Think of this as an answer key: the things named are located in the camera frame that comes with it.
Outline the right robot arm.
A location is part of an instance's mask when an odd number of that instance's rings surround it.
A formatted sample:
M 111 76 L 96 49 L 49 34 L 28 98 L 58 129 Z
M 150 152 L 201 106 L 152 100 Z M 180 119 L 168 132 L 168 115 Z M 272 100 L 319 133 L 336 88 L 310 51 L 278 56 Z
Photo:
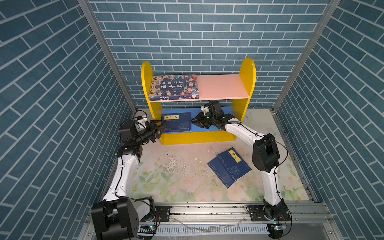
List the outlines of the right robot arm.
M 265 217 L 271 221 L 276 220 L 288 209 L 278 184 L 279 143 L 272 134 L 260 134 L 248 128 L 235 116 L 225 114 L 218 101 L 209 101 L 203 105 L 201 112 L 191 123 L 202 129 L 215 126 L 249 144 L 253 150 L 252 162 L 262 173 Z

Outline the colourful illustrated history book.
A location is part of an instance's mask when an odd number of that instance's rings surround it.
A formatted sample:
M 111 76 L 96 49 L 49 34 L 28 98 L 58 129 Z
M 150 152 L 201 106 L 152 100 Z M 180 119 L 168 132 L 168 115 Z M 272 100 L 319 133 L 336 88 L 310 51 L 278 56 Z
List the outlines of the colourful illustrated history book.
M 150 101 L 199 99 L 196 75 L 153 76 L 149 91 Z

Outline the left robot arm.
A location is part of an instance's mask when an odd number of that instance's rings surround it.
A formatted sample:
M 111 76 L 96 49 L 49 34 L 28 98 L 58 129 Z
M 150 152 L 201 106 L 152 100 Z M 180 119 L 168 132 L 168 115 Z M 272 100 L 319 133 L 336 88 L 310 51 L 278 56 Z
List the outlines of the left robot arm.
M 155 142 L 166 128 L 165 120 L 127 120 L 121 124 L 121 145 L 116 154 L 117 169 L 103 199 L 91 209 L 98 240 L 125 240 L 139 237 L 140 221 L 150 221 L 150 234 L 160 224 L 160 214 L 152 197 L 135 199 L 130 196 L 143 145 Z

